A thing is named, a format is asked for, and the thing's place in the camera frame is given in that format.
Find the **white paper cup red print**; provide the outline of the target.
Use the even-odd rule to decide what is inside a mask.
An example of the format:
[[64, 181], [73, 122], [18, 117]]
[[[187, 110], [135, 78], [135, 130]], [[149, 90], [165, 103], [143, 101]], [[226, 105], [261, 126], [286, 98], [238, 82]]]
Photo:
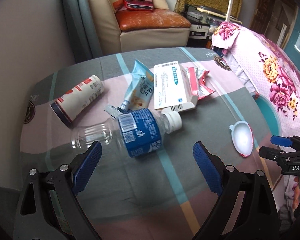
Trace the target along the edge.
[[71, 127], [78, 115], [104, 92], [102, 81], [92, 75], [58, 97], [51, 108], [66, 127]]

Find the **clear bottle with blue label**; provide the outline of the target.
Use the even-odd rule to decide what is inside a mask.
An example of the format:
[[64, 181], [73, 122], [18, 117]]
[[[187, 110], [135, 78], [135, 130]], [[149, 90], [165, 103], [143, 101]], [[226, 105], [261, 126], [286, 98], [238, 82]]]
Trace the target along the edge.
[[71, 145], [86, 150], [98, 141], [103, 146], [115, 146], [131, 158], [139, 158], [161, 149], [165, 135], [181, 129], [182, 124], [176, 111], [158, 113], [143, 108], [100, 124], [74, 128]]

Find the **white medicine box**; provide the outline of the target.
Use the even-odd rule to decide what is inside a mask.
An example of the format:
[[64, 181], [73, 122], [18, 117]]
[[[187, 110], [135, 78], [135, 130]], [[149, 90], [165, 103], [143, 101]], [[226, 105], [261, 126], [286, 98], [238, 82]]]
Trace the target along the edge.
[[195, 109], [199, 92], [194, 67], [186, 68], [178, 61], [157, 64], [154, 73], [154, 109], [184, 112]]

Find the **pink and silver snack wrapper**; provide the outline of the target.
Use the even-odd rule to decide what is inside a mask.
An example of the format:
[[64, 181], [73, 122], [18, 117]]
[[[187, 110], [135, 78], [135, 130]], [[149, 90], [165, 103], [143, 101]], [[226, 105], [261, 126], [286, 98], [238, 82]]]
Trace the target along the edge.
[[206, 78], [209, 74], [209, 70], [203, 67], [186, 67], [187, 78], [190, 82], [191, 93], [197, 97], [197, 100], [212, 95], [215, 90], [207, 87]]

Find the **light blue snack wrapper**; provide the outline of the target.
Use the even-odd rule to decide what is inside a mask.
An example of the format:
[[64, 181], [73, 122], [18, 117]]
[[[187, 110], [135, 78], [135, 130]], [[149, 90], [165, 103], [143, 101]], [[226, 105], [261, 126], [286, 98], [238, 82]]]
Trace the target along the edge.
[[135, 60], [130, 76], [132, 79], [121, 105], [118, 107], [107, 105], [104, 109], [114, 119], [121, 114], [148, 108], [152, 98], [154, 75], [142, 62]]

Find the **white plastic cup lid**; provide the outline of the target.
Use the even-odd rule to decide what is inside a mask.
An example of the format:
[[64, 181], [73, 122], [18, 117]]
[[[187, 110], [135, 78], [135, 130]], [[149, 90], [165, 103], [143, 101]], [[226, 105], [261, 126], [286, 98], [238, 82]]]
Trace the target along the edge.
[[251, 127], [246, 121], [237, 121], [230, 125], [232, 143], [242, 157], [251, 155], [254, 147], [254, 137]]

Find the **white pole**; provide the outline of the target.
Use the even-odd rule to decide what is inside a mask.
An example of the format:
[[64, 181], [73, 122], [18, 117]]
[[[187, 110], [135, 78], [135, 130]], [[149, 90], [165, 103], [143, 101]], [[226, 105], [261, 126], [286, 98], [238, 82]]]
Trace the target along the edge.
[[226, 22], [230, 22], [233, 1], [234, 0], [229, 0], [228, 9], [227, 9], [227, 12], [226, 12], [226, 17], [225, 17]]

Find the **cluttered side table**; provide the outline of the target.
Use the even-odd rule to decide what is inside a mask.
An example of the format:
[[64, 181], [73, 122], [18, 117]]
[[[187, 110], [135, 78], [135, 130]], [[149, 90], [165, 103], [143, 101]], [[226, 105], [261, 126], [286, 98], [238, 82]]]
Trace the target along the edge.
[[211, 48], [214, 34], [225, 39], [238, 32], [242, 24], [232, 16], [225, 22], [226, 14], [203, 5], [186, 4], [183, 16], [191, 23], [187, 46], [195, 48]]

